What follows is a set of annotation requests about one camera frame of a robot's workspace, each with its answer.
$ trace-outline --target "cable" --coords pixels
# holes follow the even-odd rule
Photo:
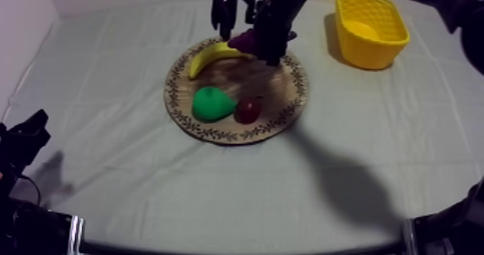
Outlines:
[[[42,201],[42,195],[40,194],[39,187],[35,184],[34,180],[32,180],[31,178],[29,178],[28,176],[19,175],[19,178],[29,181],[35,187],[35,191],[37,191],[37,206],[39,206],[40,205],[40,202]]]

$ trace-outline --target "banana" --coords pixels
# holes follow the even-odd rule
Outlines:
[[[190,79],[195,79],[198,73],[208,64],[222,58],[251,58],[252,55],[244,54],[237,49],[229,48],[226,42],[218,42],[198,53],[190,65]]]

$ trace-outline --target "decorative leaf border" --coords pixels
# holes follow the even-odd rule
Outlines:
[[[232,144],[242,144],[253,142],[250,139],[254,138],[255,136],[271,133],[274,131],[274,129],[294,121],[295,113],[305,104],[308,86],[303,67],[293,55],[285,55],[282,57],[281,62],[283,65],[291,69],[290,75],[293,77],[292,83],[296,87],[297,96],[278,113],[276,119],[268,121],[268,123],[265,125],[257,125],[252,130],[245,130],[243,132],[225,132],[213,127],[207,129],[198,121],[194,120],[191,116],[183,114],[183,112],[179,109],[179,86],[177,81],[181,78],[182,72],[192,57],[200,53],[208,46],[221,42],[222,39],[220,37],[206,39],[195,45],[193,48],[190,48],[187,53],[181,55],[171,67],[171,70],[166,78],[165,103],[166,107],[171,111],[171,117],[173,117],[175,122],[180,125],[181,128],[191,134],[195,134],[202,140],[208,140],[215,143],[228,142]]]

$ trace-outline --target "green fruit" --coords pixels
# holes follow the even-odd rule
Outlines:
[[[204,86],[193,97],[193,115],[200,121],[214,122],[233,113],[236,103],[214,86]]]

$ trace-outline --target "red fruit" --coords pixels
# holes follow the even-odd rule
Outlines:
[[[261,98],[242,98],[238,101],[234,118],[247,125],[257,120],[262,111]]]

